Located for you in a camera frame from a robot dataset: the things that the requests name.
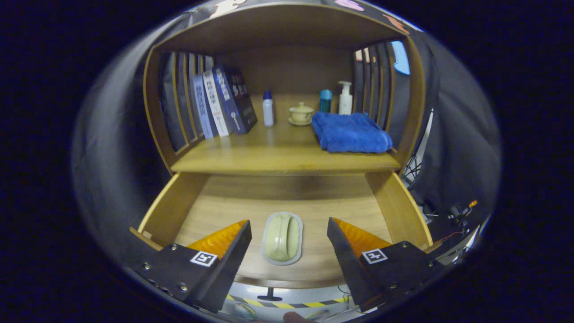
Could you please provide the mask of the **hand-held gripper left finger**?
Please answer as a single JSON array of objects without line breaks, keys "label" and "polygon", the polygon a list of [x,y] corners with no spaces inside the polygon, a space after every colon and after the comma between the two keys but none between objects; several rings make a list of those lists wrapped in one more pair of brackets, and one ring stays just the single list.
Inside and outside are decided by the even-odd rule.
[{"label": "hand-held gripper left finger", "polygon": [[251,241],[251,224],[244,219],[187,247],[167,244],[131,269],[160,292],[217,313]]}]

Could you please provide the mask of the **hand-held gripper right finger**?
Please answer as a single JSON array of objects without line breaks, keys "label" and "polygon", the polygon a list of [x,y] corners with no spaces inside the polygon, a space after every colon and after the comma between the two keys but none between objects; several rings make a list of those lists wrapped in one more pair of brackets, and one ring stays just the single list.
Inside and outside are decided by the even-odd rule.
[{"label": "hand-held gripper right finger", "polygon": [[361,311],[394,307],[444,276],[444,266],[408,241],[387,241],[331,217],[327,237]]}]

